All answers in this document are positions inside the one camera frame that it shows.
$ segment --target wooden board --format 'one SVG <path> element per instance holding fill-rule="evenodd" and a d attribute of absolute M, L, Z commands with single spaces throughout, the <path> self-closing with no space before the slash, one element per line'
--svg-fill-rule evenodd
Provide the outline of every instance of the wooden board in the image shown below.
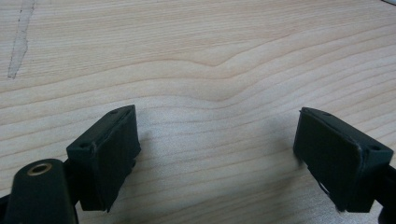
<path fill-rule="evenodd" d="M 396 148 L 396 7 L 362 1 L 0 2 L 0 195 L 136 105 L 142 152 L 80 223 L 375 223 L 292 154 L 299 109 Z"/>

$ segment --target clamp jaw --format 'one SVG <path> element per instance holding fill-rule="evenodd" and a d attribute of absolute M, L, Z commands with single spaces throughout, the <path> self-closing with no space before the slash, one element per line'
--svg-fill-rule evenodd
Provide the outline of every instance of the clamp jaw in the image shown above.
<path fill-rule="evenodd" d="M 108 112 L 67 147 L 67 161 L 35 161 L 15 174 L 0 223 L 78 223 L 78 201 L 108 212 L 140 150 L 134 105 Z"/>
<path fill-rule="evenodd" d="M 380 223 L 396 223 L 393 151 L 337 117 L 303 107 L 293 147 L 339 211 L 368 213 L 383 206 Z"/>

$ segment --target black plastic bracket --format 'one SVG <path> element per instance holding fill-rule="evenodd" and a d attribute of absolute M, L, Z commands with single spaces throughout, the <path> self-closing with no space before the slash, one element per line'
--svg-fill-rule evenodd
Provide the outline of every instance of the black plastic bracket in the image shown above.
<path fill-rule="evenodd" d="M 134 105 L 108 112 L 67 147 L 68 160 L 36 161 L 0 199 L 0 223 L 78 223 L 83 210 L 110 210 L 140 152 Z"/>
<path fill-rule="evenodd" d="M 372 137 L 329 113 L 303 107 L 293 150 L 338 210 L 367 213 L 378 200 L 396 211 L 393 151 Z"/>

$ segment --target light wood table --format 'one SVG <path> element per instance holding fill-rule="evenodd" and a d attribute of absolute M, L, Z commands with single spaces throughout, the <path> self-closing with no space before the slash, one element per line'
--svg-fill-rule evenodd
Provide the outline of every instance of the light wood table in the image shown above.
<path fill-rule="evenodd" d="M 0 2 L 0 196 L 136 105 L 142 152 L 80 223 L 376 223 L 292 153 L 302 106 L 396 149 L 396 7 L 362 1 Z"/>

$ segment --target scratch mark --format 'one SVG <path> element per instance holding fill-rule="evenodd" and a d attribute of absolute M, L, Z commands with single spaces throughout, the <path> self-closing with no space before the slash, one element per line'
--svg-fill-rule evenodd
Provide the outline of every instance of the scratch mark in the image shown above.
<path fill-rule="evenodd" d="M 29 26 L 30 18 L 35 10 L 35 0 L 23 0 L 20 12 L 20 19 L 18 20 L 18 30 L 14 40 L 12 49 L 11 62 L 8 68 L 8 77 L 15 78 L 20 70 L 23 57 L 28 49 L 27 47 L 27 27 Z"/>

